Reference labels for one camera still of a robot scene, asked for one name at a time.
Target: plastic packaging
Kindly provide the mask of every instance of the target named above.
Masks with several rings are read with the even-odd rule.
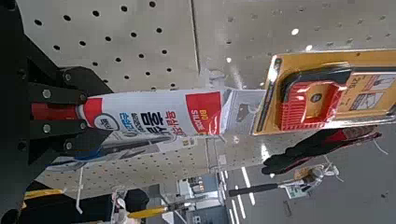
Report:
[[[132,135],[216,135],[228,127],[240,133],[235,123],[241,122],[248,123],[245,133],[249,133],[254,116],[248,114],[256,112],[250,107],[258,107],[264,94],[265,91],[239,90],[113,93],[89,98],[77,112],[92,128]],[[239,107],[243,105],[246,114],[238,117]]]

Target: bolt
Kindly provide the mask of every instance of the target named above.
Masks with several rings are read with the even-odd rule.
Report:
[[[50,90],[43,90],[43,96],[44,96],[44,98],[49,99],[50,98]]]
[[[66,148],[66,150],[70,150],[73,148],[73,144],[71,142],[67,142],[66,144],[64,144],[64,147]]]
[[[85,123],[81,123],[81,124],[79,125],[79,127],[80,127],[82,130],[84,130],[84,129],[87,127],[87,125],[86,125]]]
[[[80,99],[82,102],[86,102],[86,101],[87,101],[87,96],[84,95],[84,94],[81,94],[81,95],[79,96],[79,99]]]
[[[43,126],[43,132],[44,132],[44,133],[49,133],[49,132],[50,132],[50,125],[49,125],[49,124],[44,124],[44,126]]]
[[[70,74],[68,74],[68,73],[64,74],[64,80],[70,81],[71,79],[72,79],[72,76],[70,76]]]

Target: adhesive tube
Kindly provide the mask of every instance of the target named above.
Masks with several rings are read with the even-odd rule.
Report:
[[[224,133],[230,123],[230,110],[236,106],[236,91],[238,90],[112,93],[89,98],[85,105],[77,107],[77,113],[90,127],[110,131],[182,136],[216,135]],[[255,97],[258,105],[264,91],[255,92],[258,93]]]

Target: pegboard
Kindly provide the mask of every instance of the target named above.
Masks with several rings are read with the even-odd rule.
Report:
[[[113,91],[203,88],[200,68],[225,74],[220,83],[226,86],[259,89],[278,53],[396,47],[396,2],[389,0],[18,3],[25,33],[53,61],[89,67]],[[262,163],[313,133],[226,134],[226,144],[216,142],[218,156],[226,160],[220,168]],[[115,185],[142,188],[201,175],[213,165],[202,141],[192,149],[94,164],[84,172],[82,197],[109,193]],[[77,175],[45,172],[38,180],[72,189]]]
[[[84,167],[81,198],[110,193],[117,186],[136,189],[186,177],[206,174],[207,160],[203,141],[197,147],[145,154],[128,160],[96,162]],[[37,181],[54,189],[67,188],[66,194],[77,196],[79,171],[49,172]]]
[[[339,49],[395,48],[389,0],[194,1],[202,67],[226,85],[258,89],[273,55]]]
[[[113,91],[202,86],[190,1],[17,2],[25,33],[58,66],[91,68]]]

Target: black object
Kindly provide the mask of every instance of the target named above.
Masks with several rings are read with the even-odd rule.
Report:
[[[5,85],[2,107],[0,218],[15,223],[24,192],[58,155],[97,149],[109,132],[70,122],[32,120],[31,103],[83,104],[88,96],[111,93],[90,69],[58,68],[24,33],[15,1],[0,1],[0,55]]]
[[[34,181],[28,190],[48,189],[47,186]],[[126,210],[137,212],[147,208],[149,197],[141,189],[127,191]],[[51,195],[26,201],[27,207],[22,210],[20,224],[31,223],[87,223],[90,221],[109,221],[113,203],[111,195],[102,195],[80,201],[82,215],[76,209],[76,200],[65,195]]]
[[[263,163],[265,167],[262,168],[262,173],[264,175],[282,175],[314,157],[325,155],[338,148],[358,142],[370,141],[381,136],[380,133],[374,132],[375,127],[320,130],[294,147],[288,147],[285,153],[271,156]]]
[[[244,188],[244,189],[230,189],[228,190],[228,194],[230,195],[230,197],[234,197],[240,194],[262,192],[277,188],[278,188],[278,184],[263,184],[263,185],[252,186],[250,188]]]

